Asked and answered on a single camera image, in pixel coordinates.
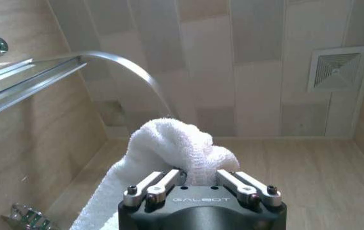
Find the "metal bolt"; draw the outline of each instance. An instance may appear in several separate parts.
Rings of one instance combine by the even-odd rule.
[[[267,186],[267,193],[270,195],[277,195],[278,194],[278,187],[274,185]]]
[[[138,187],[133,185],[129,187],[127,191],[129,191],[129,195],[135,195],[138,192]]]
[[[157,205],[157,197],[154,194],[147,195],[146,204],[149,207],[154,207]]]
[[[253,206],[258,206],[261,204],[261,197],[258,194],[253,194],[250,197],[249,197],[249,204],[253,205]]]

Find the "ventilation grille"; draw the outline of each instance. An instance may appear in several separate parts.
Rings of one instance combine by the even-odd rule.
[[[314,52],[309,91],[341,91],[361,85],[364,70],[364,47]]]

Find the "white towel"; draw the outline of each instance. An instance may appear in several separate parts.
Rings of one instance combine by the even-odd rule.
[[[213,185],[218,169],[239,170],[234,153],[214,146],[211,135],[195,125],[169,118],[153,120],[133,134],[127,154],[108,170],[71,229],[118,229],[115,213],[127,186],[174,166],[187,171],[187,185]]]

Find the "shower curtain rod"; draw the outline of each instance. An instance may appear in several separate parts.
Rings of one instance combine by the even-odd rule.
[[[161,113],[163,116],[178,118],[178,114],[174,108],[174,105],[170,103],[170,99],[165,94],[162,87],[155,80],[155,78],[150,75],[150,73],[133,61],[123,58],[119,55],[106,53],[102,51],[83,51],[74,52],[64,55],[59,55],[54,58],[34,60],[28,59],[23,62],[19,62],[7,68],[0,69],[0,77],[2,75],[12,76],[15,73],[19,73],[19,68],[23,68],[23,63],[27,65],[39,64],[47,61],[55,61],[60,59],[68,59],[63,63],[59,63],[54,67],[42,71],[40,73],[35,73],[28,79],[19,82],[12,87],[0,91],[0,111],[11,107],[14,104],[28,98],[31,95],[38,93],[42,89],[47,88],[60,79],[71,75],[75,71],[84,68],[87,63],[94,59],[107,60],[123,68],[134,72],[135,76],[141,78],[149,87],[155,92],[157,96],[162,102]]]

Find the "beige wall tile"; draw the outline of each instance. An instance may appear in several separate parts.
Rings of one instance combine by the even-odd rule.
[[[310,104],[283,104],[282,135],[325,136],[329,101]]]
[[[235,66],[238,136],[281,135],[282,62]]]
[[[364,0],[355,0],[349,29],[346,31],[346,46],[364,46]]]
[[[126,113],[126,121],[130,134],[151,120],[161,118],[158,111],[131,111]]]
[[[50,0],[72,51],[99,50],[100,43],[83,0]]]
[[[227,0],[179,0],[181,21],[195,21],[229,13]]]
[[[359,92],[334,92],[331,95],[326,136],[351,137],[353,115]]]
[[[235,63],[282,60],[285,3],[231,1]]]
[[[183,47],[197,106],[234,106],[233,51],[227,16],[183,23]]]
[[[126,125],[126,114],[119,101],[95,101],[106,126],[119,127]]]
[[[149,70],[143,45],[137,30],[100,36],[102,50],[123,56]]]
[[[104,60],[92,60],[82,69],[83,78],[87,82],[98,81],[110,78],[108,66],[112,62]]]
[[[104,126],[108,139],[129,138],[133,133],[129,131],[127,126]]]
[[[14,202],[47,210],[106,139],[79,75],[3,111],[0,214]]]
[[[119,65],[110,71],[116,82],[116,95],[126,113],[131,111],[159,111],[162,101],[146,81]]]
[[[175,1],[130,0],[150,73],[186,67]]]
[[[191,79],[187,70],[157,74],[155,78],[175,106],[179,119],[189,124],[198,124]]]
[[[287,0],[289,4],[301,4],[309,1],[322,1],[322,0]]]
[[[235,130],[235,108],[198,108],[199,129],[215,137],[234,137]]]
[[[115,77],[87,81],[86,86],[94,101],[115,101],[119,99]]]
[[[335,0],[289,6],[283,101],[298,100],[306,95],[313,51],[342,46],[350,4],[350,0]],[[309,94],[319,98],[326,94],[330,96],[329,93]]]
[[[134,28],[127,0],[87,0],[99,35]]]

